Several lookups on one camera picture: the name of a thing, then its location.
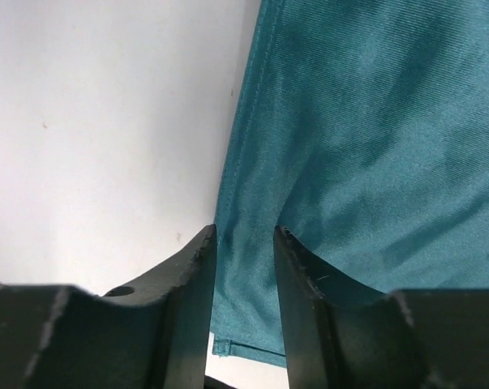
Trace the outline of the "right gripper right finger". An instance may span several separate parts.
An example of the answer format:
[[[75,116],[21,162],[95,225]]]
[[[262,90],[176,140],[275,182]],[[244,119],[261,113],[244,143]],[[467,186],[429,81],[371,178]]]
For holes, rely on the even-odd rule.
[[[276,227],[292,388],[489,388],[489,289],[382,293]]]

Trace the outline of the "teal satin napkin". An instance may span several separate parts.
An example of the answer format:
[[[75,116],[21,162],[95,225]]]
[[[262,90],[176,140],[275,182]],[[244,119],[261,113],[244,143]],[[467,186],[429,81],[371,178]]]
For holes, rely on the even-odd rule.
[[[283,365],[281,225],[381,291],[489,288],[489,1],[264,1],[215,217],[213,352]]]

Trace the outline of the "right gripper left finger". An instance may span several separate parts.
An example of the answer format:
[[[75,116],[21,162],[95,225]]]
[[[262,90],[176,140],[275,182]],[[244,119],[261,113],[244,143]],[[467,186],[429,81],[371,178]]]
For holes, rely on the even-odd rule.
[[[0,388],[215,388],[205,374],[217,230],[104,296],[0,284]]]

